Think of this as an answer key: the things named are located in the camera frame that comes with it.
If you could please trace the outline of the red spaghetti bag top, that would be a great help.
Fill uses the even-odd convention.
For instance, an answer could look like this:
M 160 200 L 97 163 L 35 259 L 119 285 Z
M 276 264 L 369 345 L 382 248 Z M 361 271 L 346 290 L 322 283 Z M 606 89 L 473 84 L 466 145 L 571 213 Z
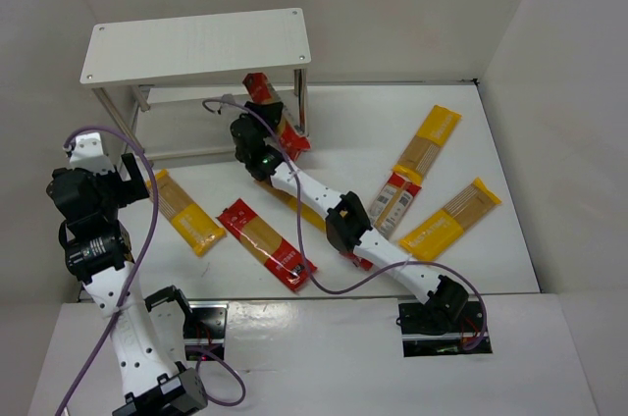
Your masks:
M 292 161 L 296 161 L 302 152 L 311 148 L 311 145 L 307 137 L 294 127 L 284 99 L 263 73 L 249 73 L 242 83 L 253 103 L 270 105 L 282 102 L 284 104 L 281 119 L 277 124 L 276 135 L 279 137 L 280 145 L 287 152 L 288 157 Z

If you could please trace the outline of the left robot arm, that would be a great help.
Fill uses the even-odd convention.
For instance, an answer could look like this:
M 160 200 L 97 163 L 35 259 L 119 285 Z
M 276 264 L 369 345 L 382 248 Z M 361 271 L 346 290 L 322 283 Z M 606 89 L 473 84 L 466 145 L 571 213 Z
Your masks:
M 107 322 L 105 337 L 114 347 L 125 398 L 118 415 L 192 415 L 207 405 L 198 373 L 162 346 L 136 281 L 120 209 L 148 197 L 131 154 L 123 157 L 123 180 L 103 154 L 73 154 L 57 169 L 46 192 L 64 221 L 59 241 L 69 272 L 81 282 Z

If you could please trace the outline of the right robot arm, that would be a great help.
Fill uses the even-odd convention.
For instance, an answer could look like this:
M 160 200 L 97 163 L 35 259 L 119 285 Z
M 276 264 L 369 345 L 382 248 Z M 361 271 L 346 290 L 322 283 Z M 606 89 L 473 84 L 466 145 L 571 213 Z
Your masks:
M 431 335 L 449 332 L 468 302 L 469 293 L 450 276 L 430 269 L 403 252 L 371 226 L 364 206 L 352 191 L 341 193 L 296 168 L 290 158 L 269 144 L 270 120 L 281 103 L 269 109 L 252 103 L 225 103 L 243 113 L 230 126 L 235 157 L 250 175 L 297 199 L 297 212 L 309 207 L 325 222 L 328 243 L 342 254 L 355 254 L 389 274 L 423 303 L 422 321 Z

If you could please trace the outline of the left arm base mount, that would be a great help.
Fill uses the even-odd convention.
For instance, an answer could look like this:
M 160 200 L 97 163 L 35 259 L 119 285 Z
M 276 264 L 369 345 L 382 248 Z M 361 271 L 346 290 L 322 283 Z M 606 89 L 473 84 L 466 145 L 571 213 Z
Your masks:
M 225 336 L 228 318 L 227 302 L 198 302 L 191 304 L 191 315 L 184 319 L 183 344 L 188 361 L 211 361 L 196 347 L 208 349 L 216 356 L 225 356 Z

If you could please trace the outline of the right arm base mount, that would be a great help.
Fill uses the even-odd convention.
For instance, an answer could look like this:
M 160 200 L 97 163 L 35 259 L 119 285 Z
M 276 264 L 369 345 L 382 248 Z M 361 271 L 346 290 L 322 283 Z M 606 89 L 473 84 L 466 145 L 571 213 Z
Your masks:
M 483 340 L 476 347 L 471 350 L 464 348 L 467 342 L 472 342 L 479 336 L 482 323 L 483 314 L 477 300 L 469 301 L 447 330 L 428 324 L 420 302 L 398 303 L 396 324 L 400 327 L 405 358 L 492 354 L 489 331 L 485 331 Z

